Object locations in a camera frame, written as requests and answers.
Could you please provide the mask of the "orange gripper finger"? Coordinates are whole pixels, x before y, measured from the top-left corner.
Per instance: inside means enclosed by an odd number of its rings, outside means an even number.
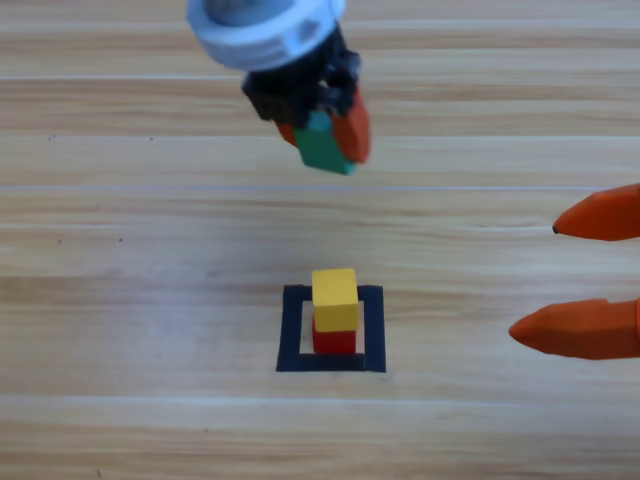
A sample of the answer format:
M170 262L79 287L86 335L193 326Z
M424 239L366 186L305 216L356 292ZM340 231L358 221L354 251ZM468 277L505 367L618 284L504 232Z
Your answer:
M563 212L552 230L577 238L621 241L639 237L639 185L594 192Z
M585 360L639 356L639 301L591 299L547 305L509 329L539 352Z

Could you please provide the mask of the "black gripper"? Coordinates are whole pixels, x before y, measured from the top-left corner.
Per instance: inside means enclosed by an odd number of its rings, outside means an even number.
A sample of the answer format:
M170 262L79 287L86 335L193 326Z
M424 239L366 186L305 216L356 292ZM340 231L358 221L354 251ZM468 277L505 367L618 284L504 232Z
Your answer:
M276 122L281 137L294 147L292 126L305 126L317 109L338 113L330 118L341 153L353 163L365 164L371 150L371 129L370 115L357 87L360 65L360 55L348 49L341 28L336 26L301 58L275 69L248 73L242 91L258 116Z

